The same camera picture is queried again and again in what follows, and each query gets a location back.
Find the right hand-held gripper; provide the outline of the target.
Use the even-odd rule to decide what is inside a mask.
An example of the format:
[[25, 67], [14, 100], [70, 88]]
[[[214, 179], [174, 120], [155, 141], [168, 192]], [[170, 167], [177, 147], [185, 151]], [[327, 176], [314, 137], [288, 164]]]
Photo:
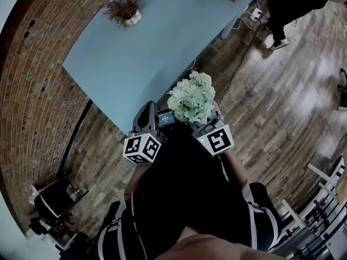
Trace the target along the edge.
[[228, 124], [224, 123], [223, 115], [216, 101], [213, 101], [213, 109], [210, 114], [210, 121], [192, 133], [192, 137], [211, 156], [219, 155], [234, 147], [233, 137]]

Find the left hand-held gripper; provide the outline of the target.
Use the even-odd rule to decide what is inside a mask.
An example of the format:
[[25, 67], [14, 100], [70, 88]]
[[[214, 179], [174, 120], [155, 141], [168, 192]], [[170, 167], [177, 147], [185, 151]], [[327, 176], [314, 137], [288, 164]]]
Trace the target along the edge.
[[132, 130], [124, 140], [123, 157], [136, 165], [154, 162], [162, 145], [158, 136], [158, 108], [149, 101], [133, 119]]

